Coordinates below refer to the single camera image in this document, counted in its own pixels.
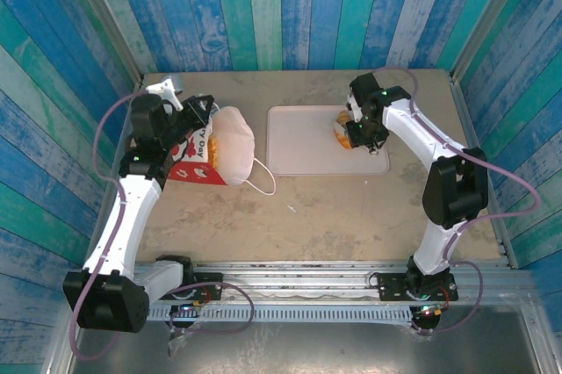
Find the golden fake croissant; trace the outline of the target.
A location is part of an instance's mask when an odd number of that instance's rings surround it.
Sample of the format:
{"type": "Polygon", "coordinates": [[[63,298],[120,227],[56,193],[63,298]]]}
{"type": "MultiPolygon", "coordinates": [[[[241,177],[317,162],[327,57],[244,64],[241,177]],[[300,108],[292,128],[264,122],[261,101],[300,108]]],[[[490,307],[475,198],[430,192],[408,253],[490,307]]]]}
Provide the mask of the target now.
{"type": "MultiPolygon", "coordinates": [[[[347,123],[351,121],[351,117],[349,116],[347,111],[340,111],[339,114],[337,115],[335,121],[338,121],[339,123],[346,124],[346,129],[347,129],[347,123]]],[[[349,141],[349,135],[348,135],[348,131],[347,134],[345,136],[339,135],[338,133],[336,133],[334,131],[335,137],[338,140],[338,142],[346,149],[352,149],[352,146],[350,144],[349,141]]]]}

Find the white paper bag red print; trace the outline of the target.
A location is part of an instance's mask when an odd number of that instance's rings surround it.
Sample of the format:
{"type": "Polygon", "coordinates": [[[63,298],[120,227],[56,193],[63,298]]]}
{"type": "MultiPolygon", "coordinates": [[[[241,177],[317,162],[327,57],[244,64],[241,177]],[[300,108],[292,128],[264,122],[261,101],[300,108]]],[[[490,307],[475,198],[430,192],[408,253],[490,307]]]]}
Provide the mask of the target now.
{"type": "Polygon", "coordinates": [[[256,139],[238,108],[215,105],[210,122],[202,129],[187,136],[172,149],[173,166],[169,179],[186,183],[200,183],[218,186],[248,184],[265,196],[277,192],[275,179],[272,187],[265,191],[249,181],[255,165],[259,165],[269,176],[269,168],[255,157],[256,139]],[[207,141],[214,135],[219,145],[219,166],[214,169],[207,162],[207,141]]]}

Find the white plastic tray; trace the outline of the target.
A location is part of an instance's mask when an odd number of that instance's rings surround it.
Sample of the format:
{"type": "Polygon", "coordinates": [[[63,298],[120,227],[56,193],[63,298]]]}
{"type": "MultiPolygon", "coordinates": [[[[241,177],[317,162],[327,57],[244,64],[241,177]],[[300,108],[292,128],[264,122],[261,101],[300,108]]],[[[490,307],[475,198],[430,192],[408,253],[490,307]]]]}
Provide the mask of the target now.
{"type": "Polygon", "coordinates": [[[268,111],[266,165],[278,176],[370,176],[390,169],[382,149],[347,149],[334,134],[342,105],[275,106],[268,111]]]}

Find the clear plastic scrap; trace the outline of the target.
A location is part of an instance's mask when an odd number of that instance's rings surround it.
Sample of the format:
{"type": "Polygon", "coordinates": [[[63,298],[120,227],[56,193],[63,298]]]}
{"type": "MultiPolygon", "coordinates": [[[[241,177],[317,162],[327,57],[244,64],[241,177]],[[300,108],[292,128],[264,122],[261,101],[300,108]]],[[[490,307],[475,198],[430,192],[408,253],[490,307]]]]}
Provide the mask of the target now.
{"type": "Polygon", "coordinates": [[[197,332],[198,329],[193,325],[181,327],[171,324],[169,326],[168,357],[173,358],[178,351],[187,345],[187,341],[197,332]]]}

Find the steel base sheet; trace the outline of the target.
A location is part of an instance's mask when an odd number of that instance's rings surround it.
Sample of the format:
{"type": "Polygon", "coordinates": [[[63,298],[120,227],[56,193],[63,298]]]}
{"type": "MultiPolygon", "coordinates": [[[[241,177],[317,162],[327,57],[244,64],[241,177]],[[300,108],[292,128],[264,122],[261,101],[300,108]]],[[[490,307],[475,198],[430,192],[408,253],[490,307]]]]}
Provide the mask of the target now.
{"type": "Polygon", "coordinates": [[[451,332],[423,337],[379,324],[256,323],[240,334],[195,334],[168,357],[169,329],[124,334],[71,374],[538,374],[520,314],[481,307],[451,332]]]}

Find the aluminium mounting rail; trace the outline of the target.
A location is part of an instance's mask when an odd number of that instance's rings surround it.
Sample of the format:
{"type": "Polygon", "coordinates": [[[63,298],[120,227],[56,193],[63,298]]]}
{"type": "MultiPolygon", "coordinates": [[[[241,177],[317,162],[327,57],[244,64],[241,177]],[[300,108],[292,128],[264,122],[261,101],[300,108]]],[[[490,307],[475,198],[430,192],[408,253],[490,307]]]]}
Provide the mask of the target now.
{"type": "MultiPolygon", "coordinates": [[[[458,304],[471,304],[483,291],[482,303],[494,305],[537,295],[531,274],[512,270],[503,261],[482,261],[474,269],[460,265],[451,270],[458,289],[458,304]]],[[[380,300],[376,275],[406,273],[395,261],[226,262],[193,265],[194,277],[219,274],[226,283],[241,287],[261,305],[359,303],[380,300]]]]}

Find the aluminium table side rail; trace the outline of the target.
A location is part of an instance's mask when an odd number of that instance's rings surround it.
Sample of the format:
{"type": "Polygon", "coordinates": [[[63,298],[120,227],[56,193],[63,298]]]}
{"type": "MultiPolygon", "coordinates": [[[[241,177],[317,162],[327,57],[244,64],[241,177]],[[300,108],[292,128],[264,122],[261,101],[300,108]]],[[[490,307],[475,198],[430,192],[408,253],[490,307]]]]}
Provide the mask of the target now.
{"type": "MultiPolygon", "coordinates": [[[[460,82],[453,76],[449,77],[451,95],[458,111],[458,117],[463,128],[466,141],[470,147],[479,147],[479,140],[470,118],[463,91],[460,82]]],[[[501,209],[498,205],[497,197],[493,188],[492,178],[488,176],[488,207],[489,213],[500,213],[501,209]]],[[[508,231],[506,229],[504,219],[490,219],[489,224],[494,229],[494,235],[498,243],[498,249],[501,253],[501,259],[506,262],[507,266],[512,269],[517,268],[517,261],[513,252],[513,248],[509,242],[508,231]]]]}

